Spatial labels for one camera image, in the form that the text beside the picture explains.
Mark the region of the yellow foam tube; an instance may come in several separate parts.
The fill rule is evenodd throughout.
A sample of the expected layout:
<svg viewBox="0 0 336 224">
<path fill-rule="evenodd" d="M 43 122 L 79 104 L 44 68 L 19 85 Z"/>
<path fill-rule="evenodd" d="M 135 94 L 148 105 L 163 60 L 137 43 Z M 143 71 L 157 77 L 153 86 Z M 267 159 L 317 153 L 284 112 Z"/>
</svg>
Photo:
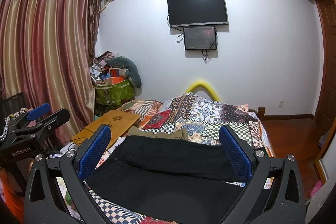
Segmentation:
<svg viewBox="0 0 336 224">
<path fill-rule="evenodd" d="M 205 81 L 195 81 L 186 89 L 185 93 L 192 93 L 201 89 L 206 92 L 213 101 L 221 100 L 214 89 Z"/>
</svg>

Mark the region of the pink slipper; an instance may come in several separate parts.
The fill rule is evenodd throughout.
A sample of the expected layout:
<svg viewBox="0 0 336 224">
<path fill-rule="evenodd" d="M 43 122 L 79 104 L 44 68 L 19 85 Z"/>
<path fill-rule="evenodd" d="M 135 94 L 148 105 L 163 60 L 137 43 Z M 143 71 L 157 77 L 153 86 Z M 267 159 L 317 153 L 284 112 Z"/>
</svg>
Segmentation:
<svg viewBox="0 0 336 224">
<path fill-rule="evenodd" d="M 322 186 L 323 186 L 322 181 L 318 180 L 313 189 L 310 191 L 309 198 L 312 199 L 317 194 L 317 192 L 322 188 Z"/>
</svg>

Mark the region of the white wall socket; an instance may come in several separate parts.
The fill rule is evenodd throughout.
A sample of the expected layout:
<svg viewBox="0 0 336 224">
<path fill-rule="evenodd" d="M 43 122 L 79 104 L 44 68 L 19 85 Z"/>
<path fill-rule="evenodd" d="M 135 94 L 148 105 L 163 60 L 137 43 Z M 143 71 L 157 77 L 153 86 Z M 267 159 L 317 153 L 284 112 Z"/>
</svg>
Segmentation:
<svg viewBox="0 0 336 224">
<path fill-rule="evenodd" d="M 284 105 L 284 101 L 279 101 L 279 102 L 278 102 L 278 107 L 279 107 L 279 108 L 282 108 L 283 105 Z"/>
</svg>

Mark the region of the pink gold striped curtain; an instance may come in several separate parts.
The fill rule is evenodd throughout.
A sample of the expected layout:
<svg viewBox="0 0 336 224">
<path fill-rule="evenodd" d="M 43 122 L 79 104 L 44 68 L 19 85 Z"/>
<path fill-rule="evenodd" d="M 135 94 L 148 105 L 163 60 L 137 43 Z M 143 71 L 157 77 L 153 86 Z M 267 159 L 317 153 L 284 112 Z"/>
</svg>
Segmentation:
<svg viewBox="0 0 336 224">
<path fill-rule="evenodd" d="M 1 88 L 22 93 L 28 108 L 48 103 L 70 120 L 50 136 L 70 140 L 93 121 L 95 57 L 101 0 L 1 0 Z"/>
</svg>

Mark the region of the khaki folded pants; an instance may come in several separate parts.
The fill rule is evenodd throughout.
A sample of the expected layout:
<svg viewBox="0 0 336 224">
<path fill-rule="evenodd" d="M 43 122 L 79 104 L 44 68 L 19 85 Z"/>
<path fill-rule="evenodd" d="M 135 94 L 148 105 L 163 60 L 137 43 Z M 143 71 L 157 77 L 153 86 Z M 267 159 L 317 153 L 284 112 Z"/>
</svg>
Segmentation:
<svg viewBox="0 0 336 224">
<path fill-rule="evenodd" d="M 188 133 L 185 129 L 178 130 L 172 133 L 167 132 L 153 132 L 153 131 L 144 131 L 133 126 L 128 132 L 127 136 L 143 136 L 147 138 L 159 138 L 159 139 L 178 139 L 178 140 L 188 140 Z"/>
</svg>

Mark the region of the patchwork patterned bedspread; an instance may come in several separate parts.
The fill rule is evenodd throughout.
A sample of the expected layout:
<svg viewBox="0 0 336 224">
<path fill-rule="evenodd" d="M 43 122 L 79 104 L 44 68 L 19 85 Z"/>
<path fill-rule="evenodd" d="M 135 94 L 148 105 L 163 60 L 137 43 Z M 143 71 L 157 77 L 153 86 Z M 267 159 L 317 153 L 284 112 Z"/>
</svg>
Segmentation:
<svg viewBox="0 0 336 224">
<path fill-rule="evenodd" d="M 98 168 L 125 140 L 128 130 L 133 126 L 144 131 L 167 133 L 185 129 L 189 137 L 187 141 L 221 146 L 219 130 L 228 124 L 237 136 L 253 149 L 262 150 L 272 156 L 268 136 L 256 113 L 257 111 L 250 110 L 248 105 L 228 105 L 193 93 L 185 93 L 165 102 L 132 100 L 115 110 L 100 114 L 94 122 L 73 138 L 73 145 L 79 145 L 87 140 L 101 124 L 108 125 L 112 135 L 111 144 L 98 162 Z M 110 223 L 177 223 L 131 211 L 96 194 L 87 181 L 84 184 Z M 236 185 L 243 187 L 243 190 L 246 184 L 247 182 L 241 179 L 236 182 Z"/>
</svg>

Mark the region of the black pants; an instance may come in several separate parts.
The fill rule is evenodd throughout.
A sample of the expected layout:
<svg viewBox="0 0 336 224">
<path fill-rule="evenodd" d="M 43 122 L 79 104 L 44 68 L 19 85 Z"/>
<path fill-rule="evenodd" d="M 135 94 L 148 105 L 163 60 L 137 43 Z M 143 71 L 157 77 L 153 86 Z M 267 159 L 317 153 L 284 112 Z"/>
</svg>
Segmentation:
<svg viewBox="0 0 336 224">
<path fill-rule="evenodd" d="M 177 223 L 218 223 L 243 191 L 221 146 L 128 136 L 87 179 L 99 196 Z"/>
</svg>

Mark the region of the large black wall television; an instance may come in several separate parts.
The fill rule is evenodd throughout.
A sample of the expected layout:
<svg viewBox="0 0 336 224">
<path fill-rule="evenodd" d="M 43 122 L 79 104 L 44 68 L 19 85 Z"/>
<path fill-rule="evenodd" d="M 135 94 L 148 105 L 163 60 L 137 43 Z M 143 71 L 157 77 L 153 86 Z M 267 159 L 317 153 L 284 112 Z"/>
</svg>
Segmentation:
<svg viewBox="0 0 336 224">
<path fill-rule="evenodd" d="M 225 0 L 167 0 L 171 27 L 227 25 Z"/>
</svg>

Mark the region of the wooden bed post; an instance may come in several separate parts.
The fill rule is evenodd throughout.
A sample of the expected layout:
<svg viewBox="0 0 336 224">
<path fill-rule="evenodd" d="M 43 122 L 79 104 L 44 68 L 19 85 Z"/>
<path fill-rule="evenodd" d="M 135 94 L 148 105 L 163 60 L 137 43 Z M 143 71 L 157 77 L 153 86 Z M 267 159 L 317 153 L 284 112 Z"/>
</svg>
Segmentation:
<svg viewBox="0 0 336 224">
<path fill-rule="evenodd" d="M 257 116 L 262 121 L 265 117 L 266 108 L 264 106 L 259 106 L 257 109 Z"/>
</svg>

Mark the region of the small black wall monitor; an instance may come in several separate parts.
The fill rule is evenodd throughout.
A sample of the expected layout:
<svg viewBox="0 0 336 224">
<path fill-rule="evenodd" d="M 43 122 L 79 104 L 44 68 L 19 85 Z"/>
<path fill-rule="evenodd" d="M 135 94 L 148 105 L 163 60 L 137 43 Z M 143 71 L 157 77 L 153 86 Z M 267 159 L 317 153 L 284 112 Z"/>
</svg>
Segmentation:
<svg viewBox="0 0 336 224">
<path fill-rule="evenodd" d="M 208 51 L 217 49 L 215 26 L 186 27 L 183 30 L 186 51 Z"/>
</svg>

